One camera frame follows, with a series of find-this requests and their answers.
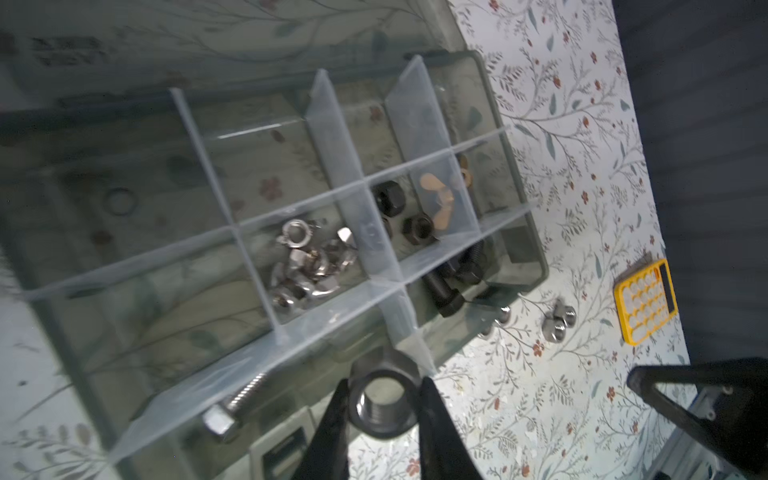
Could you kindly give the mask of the black hex nut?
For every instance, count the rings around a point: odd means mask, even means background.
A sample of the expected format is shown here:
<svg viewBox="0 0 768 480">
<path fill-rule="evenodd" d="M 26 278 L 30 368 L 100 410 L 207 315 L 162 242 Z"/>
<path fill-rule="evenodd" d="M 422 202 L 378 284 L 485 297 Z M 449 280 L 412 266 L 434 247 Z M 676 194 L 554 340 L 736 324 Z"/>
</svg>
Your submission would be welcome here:
<svg viewBox="0 0 768 480">
<path fill-rule="evenodd" d="M 401 185 L 394 180 L 389 180 L 376 185 L 373 196 L 381 214 L 387 217 L 396 217 L 401 214 L 406 206 L 406 196 Z"/>
<path fill-rule="evenodd" d="M 430 216 L 418 213 L 403 222 L 402 235 L 414 246 L 423 246 L 435 241 L 434 224 Z"/>
</svg>

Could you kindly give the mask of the silver cap nut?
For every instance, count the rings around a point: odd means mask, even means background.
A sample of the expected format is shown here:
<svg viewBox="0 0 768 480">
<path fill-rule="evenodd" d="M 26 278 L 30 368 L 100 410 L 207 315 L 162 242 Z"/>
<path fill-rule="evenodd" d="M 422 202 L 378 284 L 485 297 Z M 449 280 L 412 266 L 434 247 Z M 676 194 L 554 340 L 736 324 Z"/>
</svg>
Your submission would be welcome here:
<svg viewBox="0 0 768 480">
<path fill-rule="evenodd" d="M 556 319 L 562 320 L 567 328 L 574 328 L 578 319 L 578 314 L 575 308 L 566 304 L 562 299 L 557 300 L 553 310 L 553 316 Z"/>
<path fill-rule="evenodd" d="M 549 343 L 562 343 L 566 337 L 568 327 L 562 318 L 546 317 L 542 322 L 542 335 Z"/>
<path fill-rule="evenodd" d="M 352 424 L 366 435 L 393 439 L 417 422 L 422 377 L 417 364 L 390 346 L 359 357 L 348 378 L 348 411 Z"/>
</svg>

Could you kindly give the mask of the silver hex bolt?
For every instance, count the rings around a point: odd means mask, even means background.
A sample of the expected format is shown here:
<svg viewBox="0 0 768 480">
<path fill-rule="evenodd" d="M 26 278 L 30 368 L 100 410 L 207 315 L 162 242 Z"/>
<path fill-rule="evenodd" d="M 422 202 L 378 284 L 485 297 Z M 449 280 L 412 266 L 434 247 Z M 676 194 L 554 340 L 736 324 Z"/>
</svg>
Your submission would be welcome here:
<svg viewBox="0 0 768 480">
<path fill-rule="evenodd" d="M 242 412 L 268 377 L 268 372 L 257 374 L 231 396 L 209 407 L 201 415 L 205 428 L 219 441 L 232 440 L 240 429 Z"/>
</svg>

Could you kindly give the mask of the silver hex nut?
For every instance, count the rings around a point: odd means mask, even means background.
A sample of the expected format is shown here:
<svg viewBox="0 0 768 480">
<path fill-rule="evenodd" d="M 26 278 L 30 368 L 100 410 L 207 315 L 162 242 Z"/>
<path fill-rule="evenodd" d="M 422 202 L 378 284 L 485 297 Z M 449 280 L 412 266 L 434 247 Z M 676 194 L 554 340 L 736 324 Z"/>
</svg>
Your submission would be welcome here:
<svg viewBox="0 0 768 480">
<path fill-rule="evenodd" d="M 492 306 L 488 317 L 500 328 L 506 327 L 511 321 L 511 308 L 509 306 Z"/>
</svg>

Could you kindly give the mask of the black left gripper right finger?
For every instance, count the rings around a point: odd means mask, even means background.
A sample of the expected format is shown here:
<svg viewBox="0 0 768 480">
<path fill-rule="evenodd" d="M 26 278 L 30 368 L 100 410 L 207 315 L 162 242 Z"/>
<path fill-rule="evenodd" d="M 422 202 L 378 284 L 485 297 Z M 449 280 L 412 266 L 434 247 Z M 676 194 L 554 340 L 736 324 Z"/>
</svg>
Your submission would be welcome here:
<svg viewBox="0 0 768 480">
<path fill-rule="evenodd" d="M 481 479 L 434 381 L 419 390 L 419 455 L 422 479 Z"/>
</svg>

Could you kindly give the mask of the yellow tray with white cells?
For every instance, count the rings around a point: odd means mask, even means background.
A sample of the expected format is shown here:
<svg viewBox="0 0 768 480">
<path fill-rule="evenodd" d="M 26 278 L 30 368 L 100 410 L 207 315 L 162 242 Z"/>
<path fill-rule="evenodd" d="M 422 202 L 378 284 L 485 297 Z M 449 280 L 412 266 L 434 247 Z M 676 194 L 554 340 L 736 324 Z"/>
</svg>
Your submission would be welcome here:
<svg viewBox="0 0 768 480">
<path fill-rule="evenodd" d="M 667 259 L 643 266 L 619 281 L 614 299 L 624 341 L 639 346 L 678 314 Z"/>
</svg>

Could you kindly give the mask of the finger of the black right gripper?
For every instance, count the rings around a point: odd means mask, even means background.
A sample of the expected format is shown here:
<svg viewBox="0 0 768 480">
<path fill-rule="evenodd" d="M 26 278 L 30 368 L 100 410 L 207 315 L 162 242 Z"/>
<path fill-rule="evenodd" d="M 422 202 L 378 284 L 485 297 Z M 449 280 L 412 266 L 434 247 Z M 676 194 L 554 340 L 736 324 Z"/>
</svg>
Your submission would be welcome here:
<svg viewBox="0 0 768 480">
<path fill-rule="evenodd" d="M 767 360 L 637 366 L 627 386 L 675 429 L 651 474 L 765 474 Z"/>
</svg>

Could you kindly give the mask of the transparent green compartment organizer box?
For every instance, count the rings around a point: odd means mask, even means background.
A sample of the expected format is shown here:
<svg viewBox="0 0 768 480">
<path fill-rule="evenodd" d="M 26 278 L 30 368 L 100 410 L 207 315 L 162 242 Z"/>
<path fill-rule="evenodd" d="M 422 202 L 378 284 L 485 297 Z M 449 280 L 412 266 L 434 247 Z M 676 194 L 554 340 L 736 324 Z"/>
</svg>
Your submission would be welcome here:
<svg viewBox="0 0 768 480">
<path fill-rule="evenodd" d="M 445 1 L 3 2 L 2 477 L 289 476 L 358 356 L 433 372 L 495 331 L 547 267 L 487 67 Z M 454 211 L 414 246 L 425 173 Z M 283 315 L 291 219 L 358 258 Z M 421 278 L 480 240 L 442 317 Z M 201 415 L 261 372 L 217 440 Z"/>
</svg>

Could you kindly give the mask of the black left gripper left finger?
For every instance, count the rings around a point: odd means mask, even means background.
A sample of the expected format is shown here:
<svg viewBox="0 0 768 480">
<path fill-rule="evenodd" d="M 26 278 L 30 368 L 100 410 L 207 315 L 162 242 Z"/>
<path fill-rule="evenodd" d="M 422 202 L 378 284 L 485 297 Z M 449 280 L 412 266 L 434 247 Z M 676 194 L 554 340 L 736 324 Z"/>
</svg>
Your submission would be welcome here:
<svg viewBox="0 0 768 480">
<path fill-rule="evenodd" d="M 293 480 L 349 478 L 348 423 L 350 388 L 342 379 L 334 391 Z"/>
</svg>

